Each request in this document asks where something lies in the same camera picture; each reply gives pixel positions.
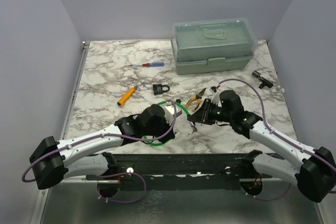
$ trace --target box lid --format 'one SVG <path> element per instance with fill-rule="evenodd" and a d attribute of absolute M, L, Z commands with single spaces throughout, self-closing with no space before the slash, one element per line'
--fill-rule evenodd
<path fill-rule="evenodd" d="M 250 56 L 257 46 L 246 18 L 176 23 L 173 29 L 178 62 Z"/>

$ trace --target pliers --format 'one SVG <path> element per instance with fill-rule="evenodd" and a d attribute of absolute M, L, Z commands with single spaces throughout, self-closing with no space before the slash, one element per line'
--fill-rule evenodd
<path fill-rule="evenodd" d="M 197 100 L 196 107 L 193 109 L 193 112 L 195 112 L 195 111 L 197 110 L 198 106 L 199 106 L 200 103 L 201 103 L 201 98 L 202 98 L 202 96 L 204 95 L 205 90 L 206 90 L 206 88 L 202 89 L 202 90 L 200 91 L 200 93 L 198 93 L 196 96 L 192 97 L 192 98 L 188 101 L 188 103 L 187 103 L 187 105 L 186 105 L 185 107 L 188 108 L 188 107 L 190 106 L 190 104 L 191 104 L 193 101 L 196 101 L 196 100 Z"/>

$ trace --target stainless steel surface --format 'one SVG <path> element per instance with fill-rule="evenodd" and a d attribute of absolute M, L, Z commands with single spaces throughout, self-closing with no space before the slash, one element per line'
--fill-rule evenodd
<path fill-rule="evenodd" d="M 263 196 L 283 193 L 288 184 L 265 182 Z M 130 199 L 138 192 L 121 192 L 118 198 Z M 43 224 L 136 224 L 136 223 L 248 223 L 318 224 L 323 223 L 317 204 L 296 189 L 278 201 L 257 201 L 241 191 L 190 190 L 151 191 L 136 204 L 122 205 L 98 200 L 95 183 L 61 183 L 49 190 Z"/>
<path fill-rule="evenodd" d="M 47 200 L 49 189 L 40 190 L 37 195 L 36 203 L 30 219 L 30 224 L 38 224 L 41 222 L 44 206 Z"/>
<path fill-rule="evenodd" d="M 332 212 L 330 211 L 328 202 L 326 200 L 323 200 L 321 203 L 318 203 L 317 205 L 318 205 L 323 223 L 324 224 L 335 224 L 331 216 Z"/>

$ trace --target plastic storage box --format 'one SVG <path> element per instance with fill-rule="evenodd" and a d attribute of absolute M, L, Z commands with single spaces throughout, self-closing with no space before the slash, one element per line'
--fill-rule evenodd
<path fill-rule="evenodd" d="M 246 18 L 176 23 L 173 29 L 177 74 L 244 68 L 258 42 Z"/>

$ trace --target wire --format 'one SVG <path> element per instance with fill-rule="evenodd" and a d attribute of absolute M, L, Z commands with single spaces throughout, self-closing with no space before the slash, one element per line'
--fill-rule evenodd
<path fill-rule="evenodd" d="M 274 197 L 274 198 L 262 198 L 262 197 L 258 197 L 258 196 L 253 196 L 251 194 L 248 194 L 242 187 L 240 187 L 240 189 L 244 192 L 244 194 L 252 199 L 257 199 L 257 200 L 261 200 L 261 201 L 272 201 L 272 200 L 279 200 L 282 198 L 285 198 L 286 196 L 289 195 L 289 193 L 292 191 L 293 185 L 289 184 L 288 189 L 280 196 Z"/>
<path fill-rule="evenodd" d="M 118 184 L 120 185 L 121 183 L 121 176 L 118 176 Z"/>
<path fill-rule="evenodd" d="M 256 179 L 254 180 L 254 184 L 257 185 L 257 180 L 260 178 L 261 181 L 261 174 L 259 173 L 258 176 L 256 177 Z"/>
<path fill-rule="evenodd" d="M 155 137 L 155 138 L 152 138 L 151 140 L 160 140 L 162 138 L 164 138 L 165 136 L 167 136 L 169 134 L 169 132 L 171 132 L 174 128 L 174 125 L 175 125 L 175 122 L 176 122 L 176 118 L 177 118 L 177 108 L 176 108 L 176 105 L 175 103 L 172 101 L 172 100 L 167 100 L 168 102 L 171 102 L 171 104 L 173 105 L 173 108 L 174 108 L 174 118 L 173 118 L 173 122 L 171 124 L 171 126 L 169 127 L 169 129 L 163 133 L 161 136 L 158 136 L 158 137 Z M 92 140 L 92 139 L 96 139 L 96 138 L 99 138 L 99 137 L 105 137 L 105 136 L 117 136 L 117 137 L 121 137 L 121 138 L 126 138 L 126 139 L 130 139 L 130 140 L 134 140 L 134 141 L 141 141 L 141 142 L 146 142 L 148 141 L 147 139 L 141 139 L 141 138 L 137 138 L 137 137 L 131 137 L 131 136 L 126 136 L 126 135 L 122 135 L 122 134 L 115 134 L 115 133 L 105 133 L 105 134 L 98 134 L 98 135 L 94 135 L 94 136 L 91 136 L 91 137 L 88 137 L 88 138 L 84 138 L 82 140 L 79 140 L 77 142 L 74 142 L 72 144 L 68 144 L 60 149 L 57 149 L 57 150 L 54 150 L 54 151 L 51 151 L 45 155 L 43 155 L 42 157 L 36 159 L 34 162 L 32 162 L 28 167 L 27 169 L 23 172 L 22 174 L 22 177 L 21 177 L 21 180 L 25 183 L 30 183 L 30 182 L 34 182 L 36 181 L 35 179 L 26 179 L 26 175 L 27 173 L 36 165 L 38 164 L 39 162 L 41 162 L 42 160 L 44 160 L 45 158 L 55 154 L 55 153 L 58 153 L 58 152 L 61 152 L 61 151 L 64 151 L 64 150 L 68 150 L 68 149 L 71 149 L 72 147 L 76 146 L 76 145 L 79 145 L 81 143 L 84 143 L 84 142 L 87 142 L 89 140 Z"/>
<path fill-rule="evenodd" d="M 168 140 L 168 141 L 166 141 L 164 143 L 161 143 L 161 142 L 159 142 L 159 143 L 153 143 L 154 141 L 152 141 L 149 145 L 152 145 L 152 146 L 161 146 L 161 145 L 164 145 L 164 144 L 168 143 L 169 141 L 170 140 Z"/>
<path fill-rule="evenodd" d="M 144 144 L 152 144 L 154 141 L 143 142 Z"/>
<path fill-rule="evenodd" d="M 226 80 L 223 80 L 223 81 L 220 81 L 218 84 L 222 84 L 223 82 L 226 82 L 226 81 L 239 81 L 239 82 L 242 82 L 246 85 L 248 85 L 256 94 L 257 94 L 257 97 L 259 98 L 259 101 L 260 101 L 260 105 L 261 105 L 261 111 L 263 113 L 263 121 L 264 121 L 264 125 L 265 127 L 270 131 L 272 132 L 275 136 L 277 136 L 278 138 L 280 138 L 281 140 L 285 141 L 287 144 L 295 147 L 296 149 L 300 150 L 301 152 L 304 152 L 304 153 L 307 153 L 311 156 L 313 156 L 314 158 L 317 158 L 319 161 L 323 162 L 324 164 L 326 164 L 327 166 L 329 166 L 330 169 L 333 170 L 334 173 L 336 173 L 336 167 L 334 167 L 332 164 L 330 164 L 328 161 L 326 161 L 325 159 L 323 159 L 322 157 L 320 157 L 319 155 L 313 153 L 313 152 L 310 152 L 304 148 L 301 148 L 299 145 L 295 144 L 295 143 L 292 143 L 290 140 L 288 140 L 287 138 L 281 136 L 280 134 L 278 134 L 277 132 L 275 131 L 272 131 L 272 128 L 268 125 L 267 121 L 266 121 L 266 115 L 265 115 L 265 106 L 264 106 L 264 102 L 260 96 L 260 94 L 258 93 L 258 91 L 251 85 L 249 84 L 248 82 L 246 81 L 243 81 L 243 80 L 239 80 L 239 79 L 235 79 L 235 78 L 231 78 L 231 79 L 226 79 Z"/>
<path fill-rule="evenodd" d="M 104 175 L 104 176 L 96 176 L 97 178 L 111 178 L 111 177 L 117 177 L 117 176 L 123 176 L 123 175 L 135 175 L 137 177 L 139 177 L 143 183 L 143 193 L 136 199 L 133 200 L 116 200 L 116 199 L 111 199 L 111 198 L 104 198 L 101 196 L 100 194 L 100 190 L 98 188 L 97 193 L 99 195 L 98 199 L 104 199 L 110 202 L 115 202 L 115 203 L 121 203 L 121 204 L 131 204 L 131 203 L 135 203 L 138 202 L 140 200 L 142 200 L 143 198 L 146 197 L 147 195 L 147 185 L 146 185 L 146 181 L 144 180 L 144 178 L 138 174 L 138 173 L 117 173 L 117 174 L 112 174 L 112 175 Z"/>

